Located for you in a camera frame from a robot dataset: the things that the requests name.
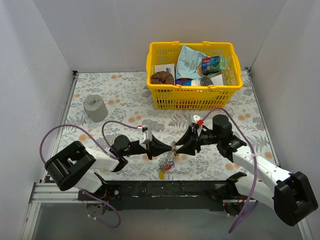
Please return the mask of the yellow key tag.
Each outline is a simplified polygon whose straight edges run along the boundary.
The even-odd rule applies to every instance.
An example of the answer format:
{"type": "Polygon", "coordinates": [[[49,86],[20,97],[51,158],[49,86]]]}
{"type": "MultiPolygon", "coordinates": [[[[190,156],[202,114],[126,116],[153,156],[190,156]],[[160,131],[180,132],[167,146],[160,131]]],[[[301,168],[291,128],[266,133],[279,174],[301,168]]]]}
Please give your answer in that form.
{"type": "Polygon", "coordinates": [[[161,170],[161,171],[159,172],[159,179],[160,179],[160,180],[164,180],[164,179],[165,179],[165,172],[164,172],[163,170],[161,170]]]}

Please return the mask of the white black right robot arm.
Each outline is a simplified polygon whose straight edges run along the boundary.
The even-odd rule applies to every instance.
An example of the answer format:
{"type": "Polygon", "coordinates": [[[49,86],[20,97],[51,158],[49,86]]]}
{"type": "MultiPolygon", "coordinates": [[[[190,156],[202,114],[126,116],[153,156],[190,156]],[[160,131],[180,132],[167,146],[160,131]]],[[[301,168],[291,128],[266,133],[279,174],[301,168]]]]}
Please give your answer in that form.
{"type": "Polygon", "coordinates": [[[261,156],[252,153],[250,146],[232,131],[226,115],[212,119],[213,129],[204,126],[198,115],[188,118],[188,129],[176,142],[178,154],[194,156],[204,145],[216,145],[218,152],[250,173],[237,172],[228,177],[219,192],[232,199],[241,195],[253,198],[273,209],[287,225],[294,226],[319,207],[309,179],[298,171],[291,173],[261,156]]]}

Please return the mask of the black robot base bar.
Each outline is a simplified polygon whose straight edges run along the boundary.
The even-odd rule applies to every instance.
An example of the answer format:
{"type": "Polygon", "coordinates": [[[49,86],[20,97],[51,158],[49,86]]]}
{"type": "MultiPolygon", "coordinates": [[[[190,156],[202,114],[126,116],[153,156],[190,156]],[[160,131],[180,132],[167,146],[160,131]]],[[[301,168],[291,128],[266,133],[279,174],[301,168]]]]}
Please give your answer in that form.
{"type": "Polygon", "coordinates": [[[228,189],[225,180],[106,181],[94,193],[117,210],[223,211],[224,205],[239,211],[246,197],[228,189]]]}

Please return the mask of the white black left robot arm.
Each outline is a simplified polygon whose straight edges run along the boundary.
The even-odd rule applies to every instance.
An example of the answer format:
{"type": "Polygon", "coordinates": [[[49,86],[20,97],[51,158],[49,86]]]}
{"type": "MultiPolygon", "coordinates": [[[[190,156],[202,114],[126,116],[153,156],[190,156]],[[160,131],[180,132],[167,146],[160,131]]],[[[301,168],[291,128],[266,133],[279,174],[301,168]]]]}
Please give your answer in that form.
{"type": "Polygon", "coordinates": [[[136,141],[130,141],[125,135],[117,136],[107,154],[74,141],[51,157],[45,169],[61,191],[76,187],[88,191],[95,200],[101,200],[106,196],[106,187],[93,170],[119,172],[128,164],[125,157],[146,154],[151,160],[172,150],[148,130],[139,136],[136,141]]]}

